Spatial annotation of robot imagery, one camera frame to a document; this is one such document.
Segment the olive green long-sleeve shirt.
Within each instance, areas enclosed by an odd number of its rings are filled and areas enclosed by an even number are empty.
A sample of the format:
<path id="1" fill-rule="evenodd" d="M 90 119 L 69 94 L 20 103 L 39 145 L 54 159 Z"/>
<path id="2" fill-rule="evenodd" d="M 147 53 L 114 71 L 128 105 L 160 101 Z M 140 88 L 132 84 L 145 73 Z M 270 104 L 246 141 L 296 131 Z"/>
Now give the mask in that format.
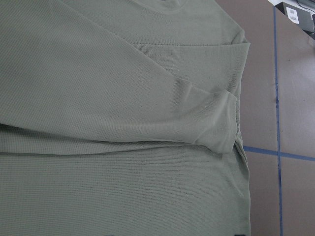
<path id="1" fill-rule="evenodd" d="M 249 46 L 213 0 L 1 1 L 1 235 L 250 235 Z"/>

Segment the black monitor with label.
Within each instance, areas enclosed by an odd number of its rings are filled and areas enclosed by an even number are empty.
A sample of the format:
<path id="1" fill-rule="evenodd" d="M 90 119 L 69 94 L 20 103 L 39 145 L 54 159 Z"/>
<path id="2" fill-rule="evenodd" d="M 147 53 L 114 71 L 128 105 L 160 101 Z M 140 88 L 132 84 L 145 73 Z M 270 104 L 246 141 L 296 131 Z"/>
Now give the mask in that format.
<path id="1" fill-rule="evenodd" d="M 268 0 L 310 38 L 315 39 L 314 0 Z"/>

